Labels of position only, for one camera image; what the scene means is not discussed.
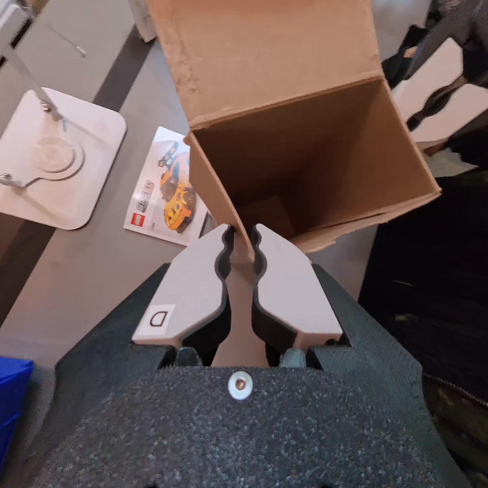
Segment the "grey desk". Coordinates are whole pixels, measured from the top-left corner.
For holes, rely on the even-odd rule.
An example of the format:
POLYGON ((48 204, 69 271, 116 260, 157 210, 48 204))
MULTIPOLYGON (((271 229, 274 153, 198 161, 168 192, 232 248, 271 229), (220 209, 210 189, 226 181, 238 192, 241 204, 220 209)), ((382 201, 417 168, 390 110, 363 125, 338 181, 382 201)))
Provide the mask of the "grey desk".
POLYGON ((159 45, 124 1, 49 1, 18 45, 42 84, 119 111, 127 134, 86 227, 63 231, 1 215, 1 355, 51 368, 181 250, 125 230, 125 211, 158 126, 188 130, 159 45))

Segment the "toy car instruction booklet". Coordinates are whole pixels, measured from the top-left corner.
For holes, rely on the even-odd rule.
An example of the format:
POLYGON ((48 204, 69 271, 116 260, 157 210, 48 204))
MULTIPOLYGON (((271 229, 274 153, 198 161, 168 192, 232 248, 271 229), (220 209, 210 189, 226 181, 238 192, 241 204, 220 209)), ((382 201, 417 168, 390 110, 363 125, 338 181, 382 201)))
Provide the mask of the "toy car instruction booklet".
POLYGON ((190 183, 190 147, 159 126, 125 215, 123 228, 187 247, 203 230, 208 209, 190 183))

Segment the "black toy car box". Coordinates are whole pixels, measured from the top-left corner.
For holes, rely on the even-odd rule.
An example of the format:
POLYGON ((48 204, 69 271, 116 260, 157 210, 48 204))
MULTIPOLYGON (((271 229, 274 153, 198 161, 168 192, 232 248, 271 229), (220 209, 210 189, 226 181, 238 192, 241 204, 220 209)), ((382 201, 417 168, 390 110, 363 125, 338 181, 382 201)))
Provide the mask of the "black toy car box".
POLYGON ((371 1, 147 1, 190 127, 190 179, 250 271, 263 223, 305 254, 441 189, 380 62, 371 1))

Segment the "person's dark clothing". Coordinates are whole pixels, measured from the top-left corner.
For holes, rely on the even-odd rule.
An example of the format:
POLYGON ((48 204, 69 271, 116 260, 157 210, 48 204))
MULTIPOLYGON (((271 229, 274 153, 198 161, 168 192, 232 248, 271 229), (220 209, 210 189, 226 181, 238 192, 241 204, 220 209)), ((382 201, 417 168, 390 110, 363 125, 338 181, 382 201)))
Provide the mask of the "person's dark clothing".
POLYGON ((359 303, 422 365, 450 454, 487 487, 487 168, 378 227, 359 303))

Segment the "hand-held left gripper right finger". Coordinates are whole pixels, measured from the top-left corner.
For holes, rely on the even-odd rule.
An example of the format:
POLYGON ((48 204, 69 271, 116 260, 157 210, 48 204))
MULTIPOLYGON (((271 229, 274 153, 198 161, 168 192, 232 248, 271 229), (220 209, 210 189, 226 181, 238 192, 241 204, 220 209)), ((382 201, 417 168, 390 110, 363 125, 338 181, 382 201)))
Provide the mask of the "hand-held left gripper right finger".
POLYGON ((272 359, 290 348, 307 353, 340 341, 343 329, 306 254, 261 223, 251 237, 256 275, 251 325, 272 359))

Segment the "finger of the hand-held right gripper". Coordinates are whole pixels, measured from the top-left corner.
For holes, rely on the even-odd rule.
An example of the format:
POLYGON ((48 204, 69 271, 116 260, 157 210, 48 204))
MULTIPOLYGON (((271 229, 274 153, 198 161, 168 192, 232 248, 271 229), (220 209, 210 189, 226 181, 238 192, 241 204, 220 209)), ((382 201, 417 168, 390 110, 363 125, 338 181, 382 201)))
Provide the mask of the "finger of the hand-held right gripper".
POLYGON ((448 38, 418 70, 392 92, 406 124, 421 124, 429 118, 452 117, 456 92, 466 84, 463 52, 448 38))
POLYGON ((487 88, 453 82, 429 95, 407 127, 417 144, 444 143, 486 110, 487 88))

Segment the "white metal book stand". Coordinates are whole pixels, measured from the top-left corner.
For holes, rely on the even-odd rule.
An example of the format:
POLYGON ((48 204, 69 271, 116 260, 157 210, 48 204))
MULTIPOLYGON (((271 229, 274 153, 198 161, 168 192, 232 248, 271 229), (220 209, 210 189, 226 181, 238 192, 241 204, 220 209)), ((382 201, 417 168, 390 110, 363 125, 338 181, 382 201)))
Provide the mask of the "white metal book stand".
POLYGON ((41 87, 11 41, 27 21, 1 2, 1 56, 29 88, 1 135, 1 213, 64 230, 90 220, 125 137, 113 110, 41 87))

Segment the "blue plastic storage bin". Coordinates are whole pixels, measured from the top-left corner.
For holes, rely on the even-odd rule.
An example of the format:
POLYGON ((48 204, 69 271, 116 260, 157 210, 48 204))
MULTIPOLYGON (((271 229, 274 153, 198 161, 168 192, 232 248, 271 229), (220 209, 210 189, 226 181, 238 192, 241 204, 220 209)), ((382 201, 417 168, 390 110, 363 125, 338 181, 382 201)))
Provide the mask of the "blue plastic storage bin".
POLYGON ((1 465, 21 415, 34 362, 1 357, 1 465))

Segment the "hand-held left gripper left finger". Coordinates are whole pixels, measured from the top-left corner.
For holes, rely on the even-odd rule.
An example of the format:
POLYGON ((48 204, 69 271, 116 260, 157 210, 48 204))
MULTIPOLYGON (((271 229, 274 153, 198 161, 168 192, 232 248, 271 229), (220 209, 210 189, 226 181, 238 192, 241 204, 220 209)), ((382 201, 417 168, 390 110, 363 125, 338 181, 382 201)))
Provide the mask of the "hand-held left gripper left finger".
POLYGON ((193 348, 211 365, 231 330, 226 278, 234 229, 221 224, 186 247, 169 265, 133 336, 136 345, 193 348))

